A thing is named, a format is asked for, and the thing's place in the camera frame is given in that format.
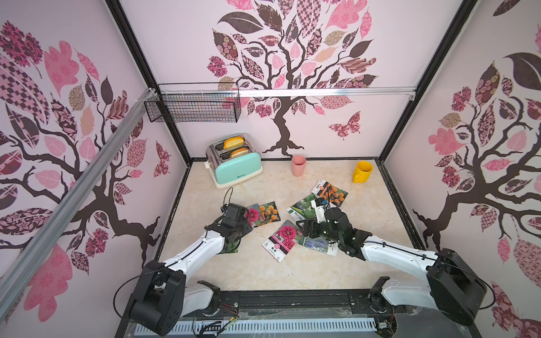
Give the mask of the toast slice front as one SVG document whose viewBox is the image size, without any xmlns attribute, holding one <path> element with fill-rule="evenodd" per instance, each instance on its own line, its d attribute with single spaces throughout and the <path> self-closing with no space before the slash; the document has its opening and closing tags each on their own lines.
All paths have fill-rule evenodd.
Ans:
<svg viewBox="0 0 541 338">
<path fill-rule="evenodd" d="M 243 156 L 245 154 L 249 154 L 250 152 L 251 152 L 250 149 L 244 146 L 242 148 L 235 149 L 234 151 L 232 151 L 230 154 L 230 158 L 236 159 L 237 157 Z"/>
</svg>

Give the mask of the marigold seed packet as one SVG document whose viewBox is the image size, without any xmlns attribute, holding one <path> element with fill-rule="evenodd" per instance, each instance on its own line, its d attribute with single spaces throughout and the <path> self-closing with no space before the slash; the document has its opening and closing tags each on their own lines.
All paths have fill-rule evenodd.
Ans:
<svg viewBox="0 0 541 338">
<path fill-rule="evenodd" d="M 319 198 L 325 199 L 331 206 L 341 207 L 346 200 L 348 193 L 326 180 L 319 180 L 311 189 L 311 193 Z"/>
<path fill-rule="evenodd" d="M 254 226 L 259 227 L 269 223 L 281 221 L 281 217 L 274 201 L 259 206 L 260 217 L 255 222 Z"/>
</svg>

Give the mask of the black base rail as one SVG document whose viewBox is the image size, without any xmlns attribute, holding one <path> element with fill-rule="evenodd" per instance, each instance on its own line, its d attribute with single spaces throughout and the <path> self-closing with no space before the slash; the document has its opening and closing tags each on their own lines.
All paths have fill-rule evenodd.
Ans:
<svg viewBox="0 0 541 338">
<path fill-rule="evenodd" d="M 376 332 L 259 334 L 251 337 L 480 337 L 475 325 L 464 326 L 429 308 L 399 306 L 378 313 L 368 290 L 278 290 L 222 292 L 219 312 L 186 315 L 179 321 L 260 319 L 373 318 Z M 225 337 L 249 337 L 227 335 Z"/>
</svg>

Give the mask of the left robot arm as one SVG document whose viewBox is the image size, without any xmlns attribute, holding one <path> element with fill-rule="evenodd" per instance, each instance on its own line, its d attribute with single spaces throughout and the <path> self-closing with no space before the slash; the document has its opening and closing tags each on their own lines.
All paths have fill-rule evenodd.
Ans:
<svg viewBox="0 0 541 338">
<path fill-rule="evenodd" d="M 238 244 L 252 231 L 249 209 L 225 204 L 222 214 L 204 228 L 203 235 L 183 252 L 164 262 L 150 261 L 136 277 L 122 319 L 165 336 L 186 315 L 200 312 L 215 315 L 220 308 L 221 289 L 204 280 L 191 287 L 187 282 L 212 257 Z"/>
</svg>

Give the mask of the aluminium rail back wall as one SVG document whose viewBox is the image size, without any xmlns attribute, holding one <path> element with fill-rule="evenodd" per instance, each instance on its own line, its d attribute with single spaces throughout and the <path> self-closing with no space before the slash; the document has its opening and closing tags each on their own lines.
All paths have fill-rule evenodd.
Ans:
<svg viewBox="0 0 541 338">
<path fill-rule="evenodd" d="M 374 96 L 374 95 L 407 95 L 416 96 L 415 87 L 367 87 L 367 88 L 337 88 L 337 89 L 273 89 L 273 90 L 163 90 L 163 95 L 189 95 L 200 96 L 233 96 L 239 98 L 255 97 L 325 97 L 325 96 Z"/>
</svg>

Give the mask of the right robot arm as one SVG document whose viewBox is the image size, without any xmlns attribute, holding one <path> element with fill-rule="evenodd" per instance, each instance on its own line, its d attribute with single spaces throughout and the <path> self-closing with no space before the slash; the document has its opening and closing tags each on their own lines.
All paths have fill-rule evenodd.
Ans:
<svg viewBox="0 0 541 338">
<path fill-rule="evenodd" d="M 487 293 L 487 285 L 451 249 L 431 252 L 384 240 L 352 226 L 338 207 L 316 208 L 313 218 L 296 221 L 304 237 L 323 237 L 352 258 L 390 266 L 415 277 L 400 281 L 380 277 L 369 292 L 374 311 L 414 306 L 438 310 L 460 325 L 472 325 Z"/>
</svg>

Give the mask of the mint green toaster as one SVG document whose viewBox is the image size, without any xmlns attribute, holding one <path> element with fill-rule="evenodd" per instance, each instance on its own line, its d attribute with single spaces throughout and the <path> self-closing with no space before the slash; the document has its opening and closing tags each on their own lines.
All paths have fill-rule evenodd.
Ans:
<svg viewBox="0 0 541 338">
<path fill-rule="evenodd" d="M 249 154 L 231 159 L 230 154 L 235 149 L 223 149 L 223 142 L 231 137 L 241 136 L 245 143 L 236 149 L 247 147 Z M 218 189 L 234 186 L 263 173 L 260 153 L 253 147 L 246 134 L 236 134 L 209 145 L 206 149 L 204 165 Z"/>
</svg>

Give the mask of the green gourd seed packet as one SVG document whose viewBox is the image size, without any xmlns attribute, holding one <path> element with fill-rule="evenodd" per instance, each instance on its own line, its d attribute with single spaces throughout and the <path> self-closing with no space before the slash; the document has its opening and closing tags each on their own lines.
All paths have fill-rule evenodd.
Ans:
<svg viewBox="0 0 541 338">
<path fill-rule="evenodd" d="M 310 194 L 290 206 L 287 209 L 287 212 L 295 221 L 317 218 L 315 206 L 318 204 L 318 202 L 322 201 L 323 199 L 321 197 L 318 197 L 315 194 Z"/>
</svg>

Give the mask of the pink cup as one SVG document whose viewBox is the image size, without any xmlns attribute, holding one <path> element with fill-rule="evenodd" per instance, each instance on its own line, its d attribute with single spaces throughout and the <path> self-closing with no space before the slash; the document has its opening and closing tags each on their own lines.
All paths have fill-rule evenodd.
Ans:
<svg viewBox="0 0 541 338">
<path fill-rule="evenodd" d="M 307 159 L 304 156 L 293 156 L 292 157 L 292 174 L 295 177 L 301 177 L 304 174 L 305 167 L 307 164 Z"/>
</svg>

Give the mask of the hollyhock seed packet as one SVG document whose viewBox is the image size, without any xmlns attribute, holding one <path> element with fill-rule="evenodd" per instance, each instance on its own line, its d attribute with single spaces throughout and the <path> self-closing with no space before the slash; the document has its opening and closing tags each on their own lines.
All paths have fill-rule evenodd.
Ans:
<svg viewBox="0 0 541 338">
<path fill-rule="evenodd" d="M 285 221 L 262 247 L 281 263 L 302 238 L 301 230 L 293 222 Z"/>
<path fill-rule="evenodd" d="M 261 220 L 261 210 L 259 204 L 253 204 L 247 207 L 248 215 L 247 219 L 252 228 L 255 228 Z"/>
</svg>

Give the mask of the toast slice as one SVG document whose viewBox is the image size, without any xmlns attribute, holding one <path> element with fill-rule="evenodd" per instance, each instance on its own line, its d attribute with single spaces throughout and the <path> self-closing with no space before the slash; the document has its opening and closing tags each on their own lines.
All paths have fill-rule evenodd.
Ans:
<svg viewBox="0 0 541 338">
<path fill-rule="evenodd" d="M 236 149 L 245 143 L 245 139 L 241 136 L 231 137 L 223 142 L 223 149 Z"/>
<path fill-rule="evenodd" d="M 242 148 L 235 149 L 234 151 L 232 151 L 230 154 L 230 158 L 236 159 L 237 157 L 243 156 L 245 154 L 249 154 L 250 152 L 251 152 L 250 149 L 244 146 Z"/>
</svg>

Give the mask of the lavender seed packet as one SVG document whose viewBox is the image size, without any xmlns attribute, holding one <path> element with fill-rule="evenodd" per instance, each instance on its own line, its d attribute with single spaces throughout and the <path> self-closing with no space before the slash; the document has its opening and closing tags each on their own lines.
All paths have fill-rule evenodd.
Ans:
<svg viewBox="0 0 541 338">
<path fill-rule="evenodd" d="M 336 242 L 330 242 L 324 237 L 309 238 L 304 237 L 300 240 L 299 244 L 307 249 L 311 249 L 328 256 L 337 256 L 339 249 Z"/>
</svg>

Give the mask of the aluminium rail left wall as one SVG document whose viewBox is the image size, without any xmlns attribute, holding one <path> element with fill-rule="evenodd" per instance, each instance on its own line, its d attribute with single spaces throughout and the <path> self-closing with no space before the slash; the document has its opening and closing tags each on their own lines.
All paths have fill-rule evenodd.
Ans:
<svg viewBox="0 0 541 338">
<path fill-rule="evenodd" d="M 132 130 L 146 114 L 145 101 L 155 97 L 154 88 L 146 89 L 130 109 L 96 158 L 85 169 L 68 194 L 61 200 L 45 224 L 35 233 L 30 243 L 1 279 L 1 319 L 4 320 L 15 301 L 23 293 L 30 279 L 52 251 L 64 230 L 71 223 L 83 202 L 121 150 Z"/>
</svg>

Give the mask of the yellow mug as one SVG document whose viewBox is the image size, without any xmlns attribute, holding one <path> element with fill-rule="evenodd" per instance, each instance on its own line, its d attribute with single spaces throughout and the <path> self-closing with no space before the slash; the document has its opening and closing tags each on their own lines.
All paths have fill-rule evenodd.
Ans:
<svg viewBox="0 0 541 338">
<path fill-rule="evenodd" d="M 353 183 L 365 183 L 371 173 L 373 172 L 373 165 L 367 161 L 360 161 L 357 163 L 356 168 L 352 176 Z"/>
</svg>

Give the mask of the aluminium rail wall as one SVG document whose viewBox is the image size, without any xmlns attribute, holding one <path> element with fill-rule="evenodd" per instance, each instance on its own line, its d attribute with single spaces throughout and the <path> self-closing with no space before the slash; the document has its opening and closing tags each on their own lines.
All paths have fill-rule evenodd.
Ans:
<svg viewBox="0 0 541 338">
<path fill-rule="evenodd" d="M 23 293 L 30 279 L 52 251 L 64 230 L 71 223 L 83 202 L 121 150 L 132 130 L 146 114 L 145 101 L 155 97 L 154 88 L 146 89 L 130 109 L 96 158 L 85 169 L 68 194 L 61 200 L 45 224 L 35 233 L 30 243 L 1 279 L 1 319 L 4 320 L 15 301 Z"/>
<path fill-rule="evenodd" d="M 273 89 L 273 90 L 163 90 L 163 95 L 189 95 L 200 96 L 233 96 L 239 98 L 255 97 L 325 97 L 325 96 L 374 96 L 374 95 L 407 95 L 416 96 L 415 87 L 367 87 L 367 88 L 337 88 L 337 89 Z"/>
</svg>

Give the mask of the toast slice rear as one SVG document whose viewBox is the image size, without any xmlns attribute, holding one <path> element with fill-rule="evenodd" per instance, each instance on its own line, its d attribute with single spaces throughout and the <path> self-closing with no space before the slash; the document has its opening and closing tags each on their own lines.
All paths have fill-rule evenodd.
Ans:
<svg viewBox="0 0 541 338">
<path fill-rule="evenodd" d="M 245 143 L 245 139 L 241 136 L 231 137 L 223 142 L 223 149 L 236 149 Z"/>
</svg>

